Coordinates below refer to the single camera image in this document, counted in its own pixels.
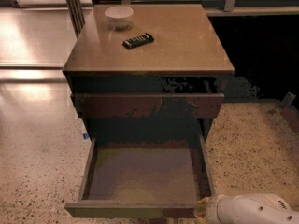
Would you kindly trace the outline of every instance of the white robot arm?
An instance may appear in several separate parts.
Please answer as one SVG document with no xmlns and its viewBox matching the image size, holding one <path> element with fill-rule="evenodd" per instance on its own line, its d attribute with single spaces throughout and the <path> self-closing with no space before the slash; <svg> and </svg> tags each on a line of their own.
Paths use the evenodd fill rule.
<svg viewBox="0 0 299 224">
<path fill-rule="evenodd" d="M 205 202 L 208 224 L 299 224 L 299 212 L 275 194 L 215 195 Z M 198 210 L 195 215 L 203 220 Z"/>
</svg>

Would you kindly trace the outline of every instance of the black remote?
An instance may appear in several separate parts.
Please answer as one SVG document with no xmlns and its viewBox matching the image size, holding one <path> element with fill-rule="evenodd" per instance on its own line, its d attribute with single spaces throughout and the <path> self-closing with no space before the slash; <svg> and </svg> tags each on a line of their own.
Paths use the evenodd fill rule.
<svg viewBox="0 0 299 224">
<path fill-rule="evenodd" d="M 154 38 L 152 37 L 152 35 L 145 33 L 144 35 L 140 35 L 123 41 L 122 45 L 127 49 L 133 49 L 151 43 L 153 41 Z"/>
</svg>

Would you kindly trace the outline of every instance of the tabletop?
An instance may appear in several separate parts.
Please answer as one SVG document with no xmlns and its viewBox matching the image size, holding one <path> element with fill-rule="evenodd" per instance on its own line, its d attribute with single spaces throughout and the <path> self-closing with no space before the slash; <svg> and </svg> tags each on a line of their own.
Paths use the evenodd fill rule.
<svg viewBox="0 0 299 224">
<path fill-rule="evenodd" d="M 126 5 L 128 29 L 110 26 L 96 5 L 86 19 L 64 73 L 233 74 L 234 68 L 201 5 Z M 154 42 L 127 50 L 122 41 L 149 33 Z"/>
</svg>

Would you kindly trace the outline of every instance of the white bowl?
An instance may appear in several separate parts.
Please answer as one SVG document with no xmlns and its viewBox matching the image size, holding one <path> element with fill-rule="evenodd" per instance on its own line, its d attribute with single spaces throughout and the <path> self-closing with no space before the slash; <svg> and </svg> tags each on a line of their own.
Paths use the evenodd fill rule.
<svg viewBox="0 0 299 224">
<path fill-rule="evenodd" d="M 133 13 L 130 7 L 110 7 L 105 11 L 107 20 L 117 29 L 126 28 Z"/>
</svg>

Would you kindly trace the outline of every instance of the floor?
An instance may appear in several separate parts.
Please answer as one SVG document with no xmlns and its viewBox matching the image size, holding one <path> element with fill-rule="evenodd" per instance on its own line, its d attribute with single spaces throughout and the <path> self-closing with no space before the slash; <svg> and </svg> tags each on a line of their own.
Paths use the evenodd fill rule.
<svg viewBox="0 0 299 224">
<path fill-rule="evenodd" d="M 57 66 L 64 63 L 76 40 L 67 13 L 57 12 L 62 21 L 50 19 L 54 21 L 53 26 L 45 22 L 45 14 L 54 16 L 52 11 L 40 16 L 34 14 L 29 21 L 23 15 L 16 21 L 19 15 L 13 13 L 11 17 L 6 13 L 7 10 L 0 9 L 0 16 L 7 18 L 0 19 L 1 44 L 5 44 L 0 45 L 1 64 L 30 62 L 32 66 Z M 3 26 L 8 33 L 3 33 Z M 136 223 L 132 219 L 74 219 L 64 210 L 66 202 L 78 197 L 91 146 L 90 141 L 83 138 L 86 131 L 69 96 L 70 90 L 60 70 L 0 71 L 0 223 Z M 206 142 L 210 172 L 213 181 L 218 182 L 216 189 L 231 193 L 280 189 L 278 194 L 297 209 L 299 132 L 292 130 L 279 112 L 276 105 L 224 104 Z M 273 151 L 264 152 L 266 148 Z M 263 161 L 263 169 L 258 164 L 252 166 L 250 157 Z M 236 171 L 235 166 L 240 161 L 244 163 Z M 267 178 L 275 176 L 276 182 L 263 179 L 263 172 L 257 173 L 257 170 L 264 170 Z M 240 174 L 258 180 L 263 188 L 259 185 L 254 188 L 249 182 L 240 183 L 246 180 L 239 180 Z M 178 223 L 198 222 L 180 219 Z"/>
</svg>

